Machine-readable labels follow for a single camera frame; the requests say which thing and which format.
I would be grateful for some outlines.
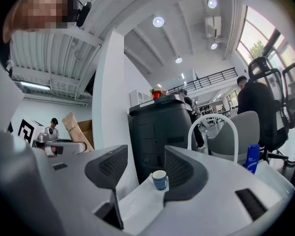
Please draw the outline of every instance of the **tree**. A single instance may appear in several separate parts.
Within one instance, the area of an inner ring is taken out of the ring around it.
[[[260,40],[258,40],[257,43],[255,43],[250,48],[250,53],[252,54],[252,56],[249,55],[250,60],[253,61],[255,58],[257,58],[264,47],[265,46],[263,45],[263,43]]]

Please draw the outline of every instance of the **sleeve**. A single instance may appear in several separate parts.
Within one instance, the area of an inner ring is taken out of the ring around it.
[[[189,104],[192,107],[192,100],[189,97],[185,97],[185,103]]]
[[[249,104],[251,101],[248,90],[242,90],[238,95],[238,111],[237,114],[241,114],[249,111]]]

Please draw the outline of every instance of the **blue stripe cup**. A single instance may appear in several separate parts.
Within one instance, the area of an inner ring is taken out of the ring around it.
[[[152,174],[153,183],[158,190],[164,190],[167,185],[167,174],[165,171],[155,171]]]

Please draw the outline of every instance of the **black jacket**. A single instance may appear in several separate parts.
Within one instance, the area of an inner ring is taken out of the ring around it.
[[[255,111],[259,115],[272,100],[272,92],[265,84],[248,82],[238,94],[237,114]]]
[[[190,107],[192,108],[192,100],[189,97],[185,97],[184,100],[185,100],[185,103],[189,104]],[[197,116],[191,113],[189,115],[190,115],[191,122],[193,123],[197,119]]]
[[[238,114],[255,111],[260,124],[261,144],[272,144],[276,130],[277,102],[271,89],[260,82],[248,82],[238,95]]]

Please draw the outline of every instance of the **blue bottle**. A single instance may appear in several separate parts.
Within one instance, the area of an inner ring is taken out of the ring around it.
[[[259,144],[252,144],[248,146],[247,160],[245,168],[249,170],[252,174],[256,172],[258,161],[259,161]]]

